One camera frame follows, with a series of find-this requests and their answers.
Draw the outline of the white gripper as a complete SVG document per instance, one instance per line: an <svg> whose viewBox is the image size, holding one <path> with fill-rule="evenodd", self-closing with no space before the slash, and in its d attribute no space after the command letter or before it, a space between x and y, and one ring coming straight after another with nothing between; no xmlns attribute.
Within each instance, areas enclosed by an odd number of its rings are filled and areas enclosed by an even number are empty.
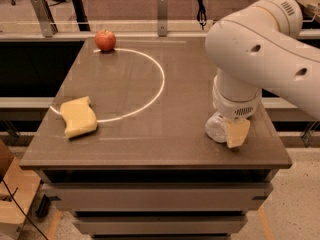
<svg viewBox="0 0 320 240"><path fill-rule="evenodd" d="M252 116L261 101L262 90L236 78L216 77L213 84L213 104L226 122L227 146L229 148L243 145L250 121L243 118Z"/></svg>

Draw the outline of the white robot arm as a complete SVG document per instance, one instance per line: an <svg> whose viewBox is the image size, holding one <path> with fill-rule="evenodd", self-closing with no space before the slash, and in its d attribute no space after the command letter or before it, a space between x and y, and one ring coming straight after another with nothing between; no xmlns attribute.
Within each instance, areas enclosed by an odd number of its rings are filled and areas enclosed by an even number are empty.
<svg viewBox="0 0 320 240"><path fill-rule="evenodd" d="M320 119L320 50L297 40L302 21L295 0L259 0L211 27L205 50L218 72L209 137L241 146L263 90Z"/></svg>

